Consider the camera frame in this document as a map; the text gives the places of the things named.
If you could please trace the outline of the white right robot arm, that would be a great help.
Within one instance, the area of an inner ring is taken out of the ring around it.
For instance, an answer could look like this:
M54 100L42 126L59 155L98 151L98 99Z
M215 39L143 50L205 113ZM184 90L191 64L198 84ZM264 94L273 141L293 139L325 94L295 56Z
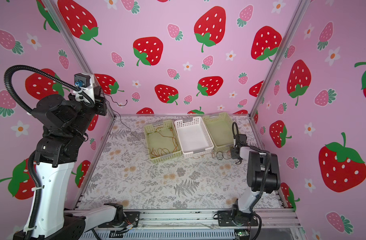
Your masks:
M238 164L247 161L247 189L228 211L219 211L213 219L221 227L262 226L261 217L254 211L264 194L279 190L281 180L276 154L247 144L247 136L239 133L236 122L232 123L234 146L231 158Z

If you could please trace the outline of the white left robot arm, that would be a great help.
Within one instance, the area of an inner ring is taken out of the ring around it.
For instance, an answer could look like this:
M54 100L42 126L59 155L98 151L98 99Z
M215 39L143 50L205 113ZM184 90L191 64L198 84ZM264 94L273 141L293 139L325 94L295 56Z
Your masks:
M30 71L72 90L67 98L53 94L30 108L16 93L12 77L17 71ZM138 212L125 212L120 204L107 203L87 211L65 209L68 182L78 158L79 149L87 140L86 133L95 115L107 113L101 88L93 75L79 73L68 84L50 74L25 65L8 68L4 84L10 96L28 114L43 124L43 137L30 155L26 167L34 181L34 199L24 229L14 234L15 240L77 240L96 227L112 226L119 235L139 224Z

